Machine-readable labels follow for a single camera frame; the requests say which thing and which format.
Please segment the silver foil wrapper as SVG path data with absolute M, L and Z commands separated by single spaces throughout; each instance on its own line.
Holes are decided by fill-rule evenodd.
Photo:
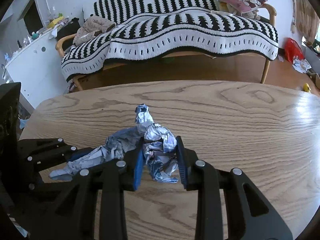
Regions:
M 52 180 L 70 181 L 81 170 L 112 161 L 124 160 L 137 148 L 142 153 L 142 164 L 149 169 L 153 180 L 160 183 L 177 183 L 172 173 L 178 168 L 175 155 L 177 140 L 166 127 L 154 122 L 149 107 L 138 105 L 135 109 L 136 125 L 121 129 L 106 138 L 105 144 L 78 160 L 67 162 L 62 169 L 49 174 Z

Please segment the white cabinet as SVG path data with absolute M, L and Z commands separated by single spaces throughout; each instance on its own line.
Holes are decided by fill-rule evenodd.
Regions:
M 61 57 L 51 30 L 18 52 L 5 66 L 4 79 L 21 83 L 21 94 L 31 107 L 68 91 L 61 72 Z

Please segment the beige clothing pile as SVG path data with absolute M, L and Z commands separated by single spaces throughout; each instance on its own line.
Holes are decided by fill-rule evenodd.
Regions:
M 117 24 L 106 18 L 99 16 L 90 16 L 85 20 L 82 27 L 78 29 L 73 39 L 73 45 L 79 46 L 88 42 L 102 33 L 107 33 L 112 30 Z

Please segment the black white striped sofa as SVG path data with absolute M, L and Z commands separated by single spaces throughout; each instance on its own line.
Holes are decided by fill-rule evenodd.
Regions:
M 115 27 L 63 54 L 66 80 L 95 73 L 108 61 L 145 61 L 179 50 L 257 53 L 266 62 L 278 55 L 272 23 L 222 12 L 218 0 L 95 0 L 89 14 Z

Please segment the red plastic bag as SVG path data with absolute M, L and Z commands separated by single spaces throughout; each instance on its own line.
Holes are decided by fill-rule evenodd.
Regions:
M 302 52 L 300 46 L 298 45 L 298 43 L 295 40 L 293 40 L 291 38 L 286 39 L 284 51 L 285 51 L 285 57 L 286 57 L 287 61 L 289 61 L 290 63 L 293 63 L 294 60 L 303 60 L 304 59 L 304 55 L 303 55 L 303 52 Z

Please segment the checked curtain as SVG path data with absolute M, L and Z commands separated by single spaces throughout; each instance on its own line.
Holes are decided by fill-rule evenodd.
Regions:
M 319 17 L 308 0 L 293 0 L 291 31 L 298 31 L 307 46 L 313 45 L 319 28 Z

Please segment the pink cartoon cushion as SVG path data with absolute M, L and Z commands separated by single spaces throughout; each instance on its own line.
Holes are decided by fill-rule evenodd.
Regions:
M 217 0 L 220 11 L 228 15 L 238 15 L 252 20 L 260 20 L 259 9 L 267 0 Z

